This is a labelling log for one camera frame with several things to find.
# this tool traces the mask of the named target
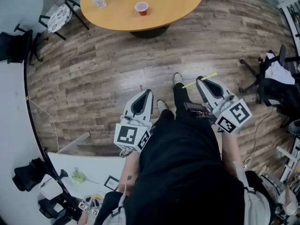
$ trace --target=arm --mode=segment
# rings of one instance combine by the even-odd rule
[[[133,152],[128,157],[126,157],[124,168],[122,171],[122,175],[119,182],[119,192],[124,192],[125,190],[125,184],[127,181],[127,194],[129,194],[134,185],[135,180],[139,174],[139,162],[140,162],[140,153],[139,152]]]
[[[78,221],[78,225],[85,225],[87,222],[88,222],[88,213],[85,211],[82,211],[82,214]]]
[[[243,166],[235,134],[222,133],[222,160],[227,171],[234,176],[236,176],[236,171],[233,162],[238,162]]]

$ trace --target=red cup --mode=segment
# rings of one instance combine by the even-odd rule
[[[148,10],[148,4],[146,2],[138,2],[135,6],[136,11],[140,13],[141,16],[145,16]]]

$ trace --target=shoe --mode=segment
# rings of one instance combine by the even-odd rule
[[[165,103],[165,101],[161,100],[161,99],[157,101],[157,108],[158,108],[160,113],[162,113],[163,110],[165,110],[165,109],[169,110],[169,107],[168,107],[167,103]]]
[[[180,73],[175,73],[173,75],[173,83],[176,85],[178,83],[183,83],[183,78]]]
[[[289,130],[292,134],[300,135],[300,120],[291,122],[289,125]]]

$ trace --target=wooden floor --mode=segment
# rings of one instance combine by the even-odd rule
[[[91,136],[76,154],[114,156],[115,123],[124,105],[142,89],[152,89],[155,100],[164,99],[174,111],[172,75],[180,72],[184,83],[199,75],[217,72],[217,78],[243,98],[253,117],[238,134],[243,159],[254,146],[256,125],[272,108],[255,103],[252,90],[240,95],[238,88],[255,79],[239,58],[255,70],[257,58],[286,45],[294,55],[293,40],[280,11],[262,0],[202,0],[188,16],[171,24],[154,39],[139,39],[128,32],[105,30],[89,23],[87,31],[76,18],[62,30],[66,41],[50,35],[40,50],[43,62],[28,67],[31,100],[48,111],[56,124],[59,148],[89,131]],[[195,86],[188,88],[192,101],[201,102]],[[31,105],[39,139],[49,151],[57,151],[54,126],[50,117]],[[153,121],[159,117],[154,104]],[[280,174],[284,159],[275,147],[290,147],[293,136],[279,126],[285,117],[272,115],[258,128],[251,168],[265,166]]]

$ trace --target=yellow stick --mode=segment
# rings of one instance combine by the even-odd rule
[[[201,78],[201,80],[204,81],[204,80],[206,80],[206,79],[208,79],[208,78],[210,78],[210,77],[216,76],[216,75],[217,75],[217,73],[213,73],[213,74],[211,74],[211,75],[209,75],[209,76],[207,76],[207,77]],[[182,88],[186,88],[186,87],[188,87],[188,86],[190,86],[190,85],[193,85],[193,84],[195,84],[195,83],[196,83],[196,82],[192,82],[192,83],[190,83],[190,84],[188,84],[188,85],[183,86]]]

